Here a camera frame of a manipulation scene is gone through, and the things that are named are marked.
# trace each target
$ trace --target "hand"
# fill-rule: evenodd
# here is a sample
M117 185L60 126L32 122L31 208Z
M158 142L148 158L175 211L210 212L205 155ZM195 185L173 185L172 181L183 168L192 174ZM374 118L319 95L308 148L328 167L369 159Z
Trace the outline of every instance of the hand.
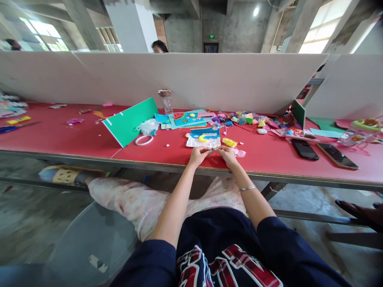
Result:
M221 157L225 160L228 168L232 168L235 164L238 163L235 158L234 152L231 147L222 145L214 149L217 153L221 155Z
M191 165L194 168L199 167L199 165L203 162L205 157L207 157L210 151L211 151L211 148L209 147L193 148L188 165Z

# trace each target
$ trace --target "ceiling light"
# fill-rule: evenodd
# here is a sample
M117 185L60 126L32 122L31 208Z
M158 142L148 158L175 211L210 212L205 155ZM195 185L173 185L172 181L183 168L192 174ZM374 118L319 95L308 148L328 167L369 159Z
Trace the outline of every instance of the ceiling light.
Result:
M258 15L258 12L259 12L259 8L257 7L257 8L254 9L253 16L254 16L254 17L257 16L257 15Z

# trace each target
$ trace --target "doorway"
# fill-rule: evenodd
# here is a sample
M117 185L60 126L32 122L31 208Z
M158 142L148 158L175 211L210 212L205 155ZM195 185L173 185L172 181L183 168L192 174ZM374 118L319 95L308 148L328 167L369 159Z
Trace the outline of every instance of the doorway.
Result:
M203 43L204 53L218 53L218 43Z

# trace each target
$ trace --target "white ring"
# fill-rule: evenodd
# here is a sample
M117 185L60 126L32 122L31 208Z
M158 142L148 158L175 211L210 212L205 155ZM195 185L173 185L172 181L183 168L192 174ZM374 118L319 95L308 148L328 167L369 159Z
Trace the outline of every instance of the white ring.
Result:
M150 140L148 140L147 142L144 142L144 143L138 143L138 141L144 137L147 137L147 136L150 136ZM150 143L151 141L153 140L153 136L152 135L144 135L144 136L140 136L138 139L136 139L136 145L146 145L148 143Z

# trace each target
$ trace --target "floral pajama pants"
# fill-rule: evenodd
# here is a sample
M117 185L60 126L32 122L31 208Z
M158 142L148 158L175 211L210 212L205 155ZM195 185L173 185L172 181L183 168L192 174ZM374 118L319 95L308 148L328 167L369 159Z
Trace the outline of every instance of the floral pajama pants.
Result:
M153 190L142 183L119 178L97 178L88 187L95 201L107 209L117 211L134 224L140 241L150 239L158 217L171 195L166 191ZM216 177L200 199L189 200L185 218L217 207L233 208L246 214L234 179Z

